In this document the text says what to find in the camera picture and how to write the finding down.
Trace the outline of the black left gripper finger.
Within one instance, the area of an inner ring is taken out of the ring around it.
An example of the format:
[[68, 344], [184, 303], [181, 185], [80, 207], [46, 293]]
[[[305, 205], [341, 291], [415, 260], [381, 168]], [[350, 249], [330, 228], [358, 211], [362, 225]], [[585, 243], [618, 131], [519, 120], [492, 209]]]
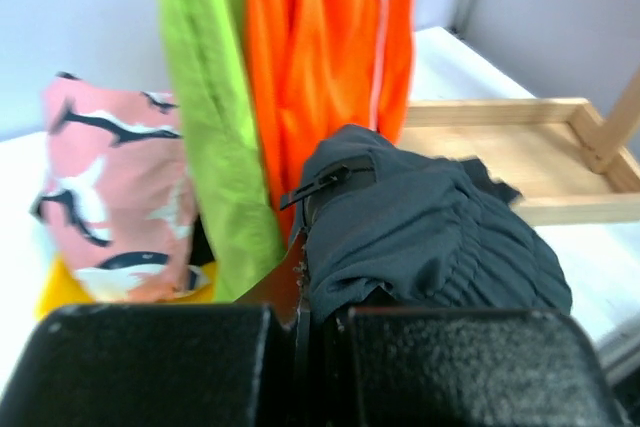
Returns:
[[295, 235], [284, 259], [236, 304], [242, 313], [241, 329], [264, 330], [260, 324], [278, 325], [296, 337], [308, 337], [311, 330], [309, 301], [310, 273], [306, 256], [307, 235]]

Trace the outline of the dark navy shorts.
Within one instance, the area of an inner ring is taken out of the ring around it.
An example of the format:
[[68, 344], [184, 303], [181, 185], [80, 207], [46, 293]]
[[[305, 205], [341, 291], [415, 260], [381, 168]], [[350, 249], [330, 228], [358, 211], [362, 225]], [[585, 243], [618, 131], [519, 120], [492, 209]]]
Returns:
[[317, 146], [280, 206], [306, 237], [317, 322], [378, 290], [404, 305], [569, 313], [559, 260], [512, 210], [517, 197], [476, 158], [425, 157], [347, 125]]

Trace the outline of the pink patterned shorts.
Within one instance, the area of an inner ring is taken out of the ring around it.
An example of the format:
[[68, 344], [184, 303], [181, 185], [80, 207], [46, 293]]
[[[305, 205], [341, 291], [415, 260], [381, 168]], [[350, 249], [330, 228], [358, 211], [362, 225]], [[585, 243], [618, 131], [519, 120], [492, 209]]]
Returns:
[[98, 302], [158, 302], [210, 286], [179, 106], [60, 72], [44, 94], [47, 167], [33, 214]]

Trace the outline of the orange shorts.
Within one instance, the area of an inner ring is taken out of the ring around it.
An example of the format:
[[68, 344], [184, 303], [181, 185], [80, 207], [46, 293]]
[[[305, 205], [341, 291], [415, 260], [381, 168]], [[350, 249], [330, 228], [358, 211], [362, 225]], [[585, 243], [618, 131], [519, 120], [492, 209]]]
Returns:
[[396, 141], [413, 65], [413, 0], [246, 0], [246, 46], [273, 204], [346, 124]]

